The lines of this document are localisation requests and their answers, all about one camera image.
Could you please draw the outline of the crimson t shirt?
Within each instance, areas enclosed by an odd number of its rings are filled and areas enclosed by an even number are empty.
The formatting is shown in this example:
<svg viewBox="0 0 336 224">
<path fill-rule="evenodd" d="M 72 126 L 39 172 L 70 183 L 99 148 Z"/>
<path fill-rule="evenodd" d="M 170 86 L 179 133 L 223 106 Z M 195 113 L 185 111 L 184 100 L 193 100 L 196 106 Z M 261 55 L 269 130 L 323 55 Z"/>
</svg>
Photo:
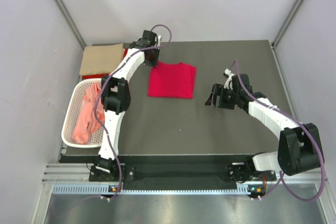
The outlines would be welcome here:
<svg viewBox="0 0 336 224">
<path fill-rule="evenodd" d="M 154 98 L 192 99 L 196 67 L 185 64 L 159 62 L 149 75 L 148 96 Z"/>
</svg>

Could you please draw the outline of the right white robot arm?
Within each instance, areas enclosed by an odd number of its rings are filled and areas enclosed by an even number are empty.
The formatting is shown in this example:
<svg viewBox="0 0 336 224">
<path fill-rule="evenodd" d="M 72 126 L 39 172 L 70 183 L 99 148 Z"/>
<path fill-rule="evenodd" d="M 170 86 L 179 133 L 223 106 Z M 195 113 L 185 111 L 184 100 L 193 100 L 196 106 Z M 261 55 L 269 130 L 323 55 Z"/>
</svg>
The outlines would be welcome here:
<svg viewBox="0 0 336 224">
<path fill-rule="evenodd" d="M 255 154 L 246 161 L 245 174 L 252 180 L 264 171 L 282 171 L 288 176 L 320 167 L 320 160 L 308 135 L 294 120 L 276 111 L 264 94 L 254 92 L 254 101 L 242 88 L 226 89 L 214 84 L 206 105 L 233 110 L 236 106 L 261 122 L 278 138 L 278 150 Z"/>
</svg>

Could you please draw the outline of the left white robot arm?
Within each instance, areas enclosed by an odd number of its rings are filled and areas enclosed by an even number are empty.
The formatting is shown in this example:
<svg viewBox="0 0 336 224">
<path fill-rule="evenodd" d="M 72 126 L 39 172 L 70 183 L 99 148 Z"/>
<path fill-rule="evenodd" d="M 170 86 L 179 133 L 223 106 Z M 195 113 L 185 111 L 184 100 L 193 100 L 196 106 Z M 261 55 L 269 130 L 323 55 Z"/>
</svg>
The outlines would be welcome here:
<svg viewBox="0 0 336 224">
<path fill-rule="evenodd" d="M 129 46 L 126 56 L 116 70 L 101 80 L 99 99 L 104 109 L 104 122 L 99 123 L 103 128 L 103 139 L 94 165 L 107 180 L 114 180 L 120 176 L 118 141 L 123 117 L 131 103 L 130 79 L 140 65 L 156 66 L 159 52 L 159 41 L 135 41 Z"/>
</svg>

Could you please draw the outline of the folded beige t shirt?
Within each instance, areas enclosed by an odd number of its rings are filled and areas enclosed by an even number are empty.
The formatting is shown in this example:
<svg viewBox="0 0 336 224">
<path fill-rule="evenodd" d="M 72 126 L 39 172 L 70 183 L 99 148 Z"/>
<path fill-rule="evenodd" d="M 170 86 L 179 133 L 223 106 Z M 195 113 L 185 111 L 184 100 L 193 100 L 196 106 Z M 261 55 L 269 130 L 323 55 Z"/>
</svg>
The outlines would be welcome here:
<svg viewBox="0 0 336 224">
<path fill-rule="evenodd" d="M 87 46 L 82 55 L 80 76 L 113 72 L 123 59 L 123 44 Z"/>
</svg>

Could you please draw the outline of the folded red t shirt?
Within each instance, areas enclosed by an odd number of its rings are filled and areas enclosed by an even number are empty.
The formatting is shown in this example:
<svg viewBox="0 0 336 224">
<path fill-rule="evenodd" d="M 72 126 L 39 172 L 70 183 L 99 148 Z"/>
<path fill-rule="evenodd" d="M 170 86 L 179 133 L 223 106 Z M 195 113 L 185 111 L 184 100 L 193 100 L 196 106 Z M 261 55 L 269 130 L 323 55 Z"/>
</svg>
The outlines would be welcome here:
<svg viewBox="0 0 336 224">
<path fill-rule="evenodd" d="M 127 52 L 128 52 L 128 49 L 127 48 L 124 48 L 123 49 L 123 57 L 122 59 L 124 59 L 127 55 Z M 107 75 L 107 73 L 100 73 L 100 74 L 92 74 L 92 75 L 85 75 L 85 76 L 82 76 L 81 79 L 82 80 L 86 80 L 86 79 L 92 79 L 92 78 L 101 78 L 103 76 Z"/>
</svg>

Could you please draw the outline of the white plastic laundry basket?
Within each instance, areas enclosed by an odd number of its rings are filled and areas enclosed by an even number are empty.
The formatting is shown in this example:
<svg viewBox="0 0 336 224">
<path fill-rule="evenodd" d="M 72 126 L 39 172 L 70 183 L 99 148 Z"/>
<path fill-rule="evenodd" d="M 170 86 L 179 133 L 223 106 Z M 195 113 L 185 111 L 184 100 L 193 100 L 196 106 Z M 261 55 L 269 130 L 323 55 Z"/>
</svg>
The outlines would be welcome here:
<svg viewBox="0 0 336 224">
<path fill-rule="evenodd" d="M 61 131 L 62 141 L 70 146 L 76 148 L 95 148 L 100 147 L 103 140 L 104 129 L 102 126 L 90 136 L 89 142 L 87 144 L 77 144 L 72 140 L 72 135 L 77 123 L 77 119 L 82 106 L 83 96 L 86 92 L 86 88 L 93 83 L 99 83 L 101 86 L 101 80 L 99 78 L 86 79 L 80 81 L 74 88 L 68 109 L 66 112 L 66 117 Z M 95 104 L 95 118 L 101 124 L 105 121 L 104 109 L 101 103 Z"/>
</svg>

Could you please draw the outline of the pink crumpled t shirt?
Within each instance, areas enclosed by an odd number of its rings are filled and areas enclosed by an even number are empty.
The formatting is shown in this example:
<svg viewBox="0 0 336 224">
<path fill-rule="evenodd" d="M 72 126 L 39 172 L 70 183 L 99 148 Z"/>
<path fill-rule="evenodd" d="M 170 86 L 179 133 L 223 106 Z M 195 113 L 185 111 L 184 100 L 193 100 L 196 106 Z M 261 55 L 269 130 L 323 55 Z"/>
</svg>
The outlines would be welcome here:
<svg viewBox="0 0 336 224">
<path fill-rule="evenodd" d="M 101 124 L 94 116 L 94 107 L 100 91 L 101 86 L 97 82 L 86 88 L 80 113 L 72 135 L 72 140 L 77 144 L 87 144 L 90 136 L 101 127 Z"/>
</svg>

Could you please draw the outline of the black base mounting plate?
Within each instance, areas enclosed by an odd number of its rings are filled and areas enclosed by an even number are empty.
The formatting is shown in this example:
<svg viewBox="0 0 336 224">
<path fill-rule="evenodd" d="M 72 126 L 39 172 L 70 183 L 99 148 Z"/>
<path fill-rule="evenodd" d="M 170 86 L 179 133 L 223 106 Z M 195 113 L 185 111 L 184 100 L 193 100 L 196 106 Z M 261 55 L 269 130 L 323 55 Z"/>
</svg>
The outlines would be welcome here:
<svg viewBox="0 0 336 224">
<path fill-rule="evenodd" d="M 120 176 L 90 168 L 90 182 L 122 182 L 124 190 L 236 189 L 239 183 L 275 182 L 272 171 L 252 173 L 245 154 L 121 155 Z"/>
</svg>

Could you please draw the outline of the left aluminium frame post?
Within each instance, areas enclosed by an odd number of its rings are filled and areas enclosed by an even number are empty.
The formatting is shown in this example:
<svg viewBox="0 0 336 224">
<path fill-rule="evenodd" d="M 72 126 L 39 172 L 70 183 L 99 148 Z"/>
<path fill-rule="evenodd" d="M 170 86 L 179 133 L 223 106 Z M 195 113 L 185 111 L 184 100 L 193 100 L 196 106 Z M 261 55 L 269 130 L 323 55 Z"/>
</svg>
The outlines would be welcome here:
<svg viewBox="0 0 336 224">
<path fill-rule="evenodd" d="M 63 16 L 65 22 L 67 23 L 69 29 L 71 30 L 74 37 L 76 38 L 77 42 L 79 43 L 81 48 L 84 49 L 86 47 L 86 43 L 85 43 L 77 25 L 75 24 L 68 8 L 66 7 L 65 3 L 63 2 L 63 0 L 54 0 L 54 2 L 56 4 L 57 8 L 59 9 L 61 15 Z"/>
</svg>

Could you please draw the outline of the aluminium frame post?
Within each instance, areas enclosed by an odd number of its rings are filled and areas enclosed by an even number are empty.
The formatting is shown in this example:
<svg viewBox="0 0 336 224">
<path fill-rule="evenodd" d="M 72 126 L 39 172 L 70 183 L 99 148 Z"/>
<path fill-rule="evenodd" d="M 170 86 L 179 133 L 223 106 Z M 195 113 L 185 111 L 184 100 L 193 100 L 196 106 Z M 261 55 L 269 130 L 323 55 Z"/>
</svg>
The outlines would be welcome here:
<svg viewBox="0 0 336 224">
<path fill-rule="evenodd" d="M 54 0 L 54 2 L 56 4 L 57 8 L 59 9 L 61 15 L 63 16 L 65 22 L 67 23 L 69 29 L 71 30 L 74 37 L 76 38 L 77 42 L 79 43 L 81 48 L 84 49 L 86 47 L 86 43 L 85 43 L 77 25 L 75 24 L 68 8 L 66 7 L 65 3 L 63 2 L 63 0 Z"/>
<path fill-rule="evenodd" d="M 280 27 L 279 31 L 277 32 L 273 42 L 271 43 L 272 48 L 276 48 L 279 45 L 279 43 L 281 42 L 282 38 L 286 34 L 287 30 L 289 29 L 291 23 L 293 22 L 294 18 L 298 14 L 298 12 L 299 12 L 299 10 L 300 10 L 300 8 L 301 8 L 301 6 L 303 5 L 304 2 L 305 2 L 305 0 L 295 0 L 291 10 L 289 11 L 288 15 L 285 18 L 285 21 L 281 25 L 281 27 Z"/>
</svg>

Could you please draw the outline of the right aluminium frame post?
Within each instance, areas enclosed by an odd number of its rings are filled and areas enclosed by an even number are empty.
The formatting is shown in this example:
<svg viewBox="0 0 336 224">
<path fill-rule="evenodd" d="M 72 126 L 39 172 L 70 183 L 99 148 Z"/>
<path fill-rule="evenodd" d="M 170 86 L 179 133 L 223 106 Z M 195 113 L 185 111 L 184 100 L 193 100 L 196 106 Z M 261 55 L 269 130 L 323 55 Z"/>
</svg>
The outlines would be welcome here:
<svg viewBox="0 0 336 224">
<path fill-rule="evenodd" d="M 277 32 L 273 42 L 271 43 L 272 48 L 276 48 L 279 45 L 279 43 L 281 42 L 282 38 L 286 34 L 287 30 L 289 29 L 291 23 L 293 22 L 294 18 L 298 14 L 298 12 L 299 12 L 299 10 L 300 10 L 300 8 L 301 8 L 301 6 L 303 5 L 304 2 L 305 2 L 305 0 L 295 0 L 291 10 L 289 11 L 288 15 L 285 18 L 285 21 L 281 25 L 281 27 L 280 27 L 279 31 Z"/>
</svg>

